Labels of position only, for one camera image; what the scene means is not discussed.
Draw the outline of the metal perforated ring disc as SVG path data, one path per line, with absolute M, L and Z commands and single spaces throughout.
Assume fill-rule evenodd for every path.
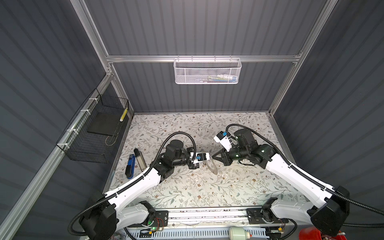
M 218 168 L 214 159 L 210 158 L 209 160 L 206 160 L 206 166 L 214 175 L 218 174 Z

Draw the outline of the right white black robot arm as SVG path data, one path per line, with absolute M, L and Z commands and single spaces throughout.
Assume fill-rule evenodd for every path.
M 253 166 L 259 166 L 284 179 L 302 193 L 308 202 L 305 204 L 286 202 L 276 197 L 269 198 L 263 205 L 260 215 L 265 223 L 278 219 L 298 220 L 312 224 L 321 233 L 336 236 L 342 227 L 383 228 L 382 223 L 346 223 L 350 205 L 383 215 L 384 212 L 350 199 L 347 189 L 337 188 L 311 176 L 290 162 L 282 151 L 271 141 L 246 126 L 241 125 L 233 135 L 221 131 L 214 140 L 222 145 L 212 158 L 229 166 L 234 161 L 244 159 Z

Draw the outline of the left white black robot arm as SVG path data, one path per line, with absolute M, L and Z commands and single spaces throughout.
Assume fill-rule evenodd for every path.
M 91 203 L 70 221 L 70 235 L 108 240 L 113 234 L 131 225 L 150 226 L 156 210 L 147 201 L 133 207 L 129 204 L 145 191 L 170 177 L 176 167 L 196 169 L 198 158 L 194 138 L 185 132 L 175 132 L 162 143 L 155 159 L 131 181 L 104 194 L 97 194 Z

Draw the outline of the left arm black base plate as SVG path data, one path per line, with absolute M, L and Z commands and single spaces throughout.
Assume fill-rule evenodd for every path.
M 156 211 L 155 215 L 151 218 L 151 224 L 144 221 L 143 223 L 130 225 L 129 228 L 147 228 L 147 227 L 167 227 L 169 220 L 169 211 Z

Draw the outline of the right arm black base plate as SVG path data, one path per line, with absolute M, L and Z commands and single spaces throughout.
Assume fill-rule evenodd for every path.
M 278 219 L 271 210 L 259 208 L 247 208 L 247 218 L 250 224 L 287 224 L 289 220 Z

